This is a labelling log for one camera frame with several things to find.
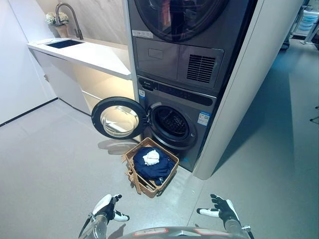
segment storage bin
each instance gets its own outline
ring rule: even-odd
[[[157,186],[155,182],[152,180],[144,179],[135,171],[133,157],[142,147],[157,147],[160,150],[162,150],[170,158],[171,161],[175,163],[173,169],[170,172],[170,175],[165,179],[163,184],[160,186]],[[163,192],[164,188],[167,186],[169,181],[172,179],[172,177],[176,173],[176,170],[179,164],[179,159],[174,154],[167,151],[165,148],[161,147],[159,144],[154,142],[151,138],[145,138],[143,141],[141,141],[141,143],[139,143],[137,146],[135,146],[130,151],[125,153],[123,155],[123,162],[124,161],[127,161],[128,163],[128,171],[126,172],[126,174],[128,175],[129,180],[135,185],[137,192],[139,194],[143,192],[150,198],[153,198],[155,195],[159,196]]]

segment blue clothing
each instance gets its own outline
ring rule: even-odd
[[[159,163],[147,166],[143,156],[155,150],[159,153]],[[134,155],[133,162],[136,172],[146,180],[154,180],[155,184],[160,186],[169,176],[175,163],[159,148],[156,147],[142,147]]]

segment faucet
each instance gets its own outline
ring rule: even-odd
[[[68,8],[71,9],[72,14],[73,14],[73,17],[74,17],[74,20],[75,20],[76,28],[77,28],[77,29],[74,29],[74,30],[75,30],[75,35],[76,35],[76,37],[79,37],[80,40],[83,40],[83,36],[82,36],[82,32],[81,32],[80,27],[79,27],[78,19],[76,19],[76,15],[75,15],[75,12],[74,12],[74,10],[73,10],[73,7],[71,7],[70,4],[67,4],[67,3],[64,3],[64,2],[60,2],[60,3],[56,6],[56,8],[55,8],[56,23],[57,23],[58,25],[61,24],[61,22],[60,22],[60,17],[59,17],[59,9],[60,9],[60,7],[63,6],[63,5],[64,5],[64,6],[67,6]]]

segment white pillar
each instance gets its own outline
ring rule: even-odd
[[[258,0],[194,176],[208,179],[263,83],[303,0]]]

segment dryer vent grille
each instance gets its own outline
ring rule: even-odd
[[[187,79],[209,83],[214,65],[214,57],[190,55]]]

